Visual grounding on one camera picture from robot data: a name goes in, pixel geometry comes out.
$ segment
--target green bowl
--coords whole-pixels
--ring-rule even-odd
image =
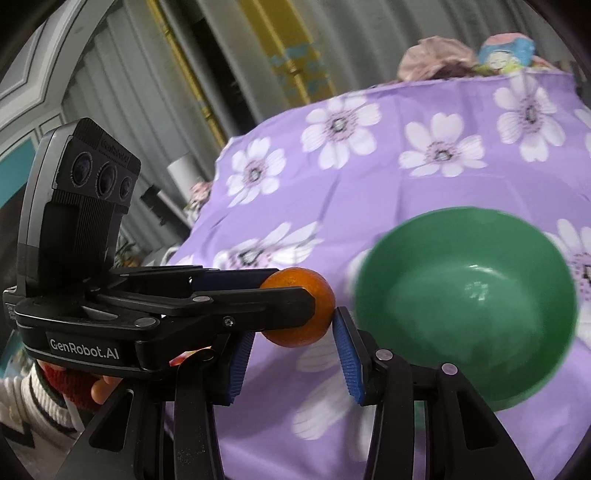
[[[537,229],[495,210],[437,210],[403,223],[365,260],[359,328],[425,367],[456,364],[495,410],[539,391],[576,327],[573,280]]]

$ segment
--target bed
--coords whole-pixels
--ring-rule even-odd
[[[591,424],[590,200],[591,111],[572,75],[522,70],[381,86],[282,113],[232,139],[171,263],[311,268],[352,307],[365,255],[407,219],[471,205],[535,225],[571,268],[580,338],[549,385],[498,417],[535,478],[551,480]],[[301,349],[257,334],[242,394],[216,410],[226,474],[361,479],[373,415],[348,395],[330,333]],[[421,434],[414,477],[424,478]]]

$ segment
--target metal screw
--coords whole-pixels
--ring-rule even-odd
[[[144,317],[141,319],[137,319],[134,323],[136,327],[151,327],[156,323],[156,319],[152,317]]]
[[[378,360],[382,360],[384,362],[387,362],[388,360],[391,360],[392,358],[394,358],[394,354],[390,350],[386,350],[385,348],[382,348],[381,350],[378,350],[377,352],[375,352],[375,357]]]
[[[441,370],[443,370],[443,373],[445,373],[446,375],[457,374],[457,367],[454,364],[443,364],[441,366]]]
[[[210,348],[205,348],[204,350],[200,351],[199,354],[201,355],[202,362],[209,362],[215,356]]]

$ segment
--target mandarin orange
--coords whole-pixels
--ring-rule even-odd
[[[269,330],[262,334],[271,342],[288,348],[311,345],[327,332],[335,310],[335,294],[329,283],[315,271],[291,267],[273,273],[261,288],[303,287],[315,299],[314,315],[305,325],[283,330]]]

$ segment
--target yellow pole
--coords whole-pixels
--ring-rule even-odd
[[[275,29],[273,22],[265,12],[265,9],[259,2],[259,0],[252,0],[252,5],[258,12],[259,16],[261,17],[269,35],[273,39],[273,43],[279,48],[281,51],[285,51],[285,45],[281,40],[279,33]],[[306,105],[311,104],[310,95],[308,95],[308,90],[306,89],[306,84],[302,78],[302,71],[297,67],[296,63],[292,59],[287,60],[287,71],[290,75],[294,78],[295,86],[297,87],[298,91],[300,92],[300,97],[304,101]]]
[[[304,23],[304,20],[302,19],[300,13],[294,7],[294,5],[291,2],[291,0],[287,0],[287,4],[289,5],[289,7],[291,9],[291,12],[293,13],[293,15],[295,16],[295,18],[297,19],[298,23],[300,24],[300,27],[301,27],[304,35],[308,39],[308,42],[312,43],[312,41],[313,41],[312,35],[310,34],[310,31],[306,27],[306,24]],[[315,52],[315,54],[316,54],[317,57],[320,57],[320,52],[318,51],[318,49],[314,48],[314,52]],[[333,83],[332,79],[328,75],[326,76],[326,83],[328,85],[329,92],[330,92],[331,96],[336,96],[337,95],[337,90],[336,90],[335,84]]]
[[[211,130],[221,150],[228,143],[228,138],[222,131],[222,128],[220,127],[215,114],[212,112],[207,98],[203,93],[203,89],[201,88],[201,85],[197,80],[195,72],[190,67],[189,62],[187,61],[187,57],[183,52],[183,49],[179,45],[173,30],[170,28],[170,24],[168,23],[168,20],[166,19],[164,12],[162,12],[162,9],[160,8],[158,0],[146,0],[146,3],[148,4],[148,8],[150,9],[150,11],[152,12],[154,20],[156,21],[162,33],[164,34],[164,37],[166,38],[168,45],[170,46],[170,49],[173,52],[174,58],[179,68],[181,69],[181,72],[183,73],[183,76],[187,84],[189,85],[189,88],[191,89],[193,96],[199,102],[199,105],[201,106],[201,113],[204,119],[206,120],[209,129]]]

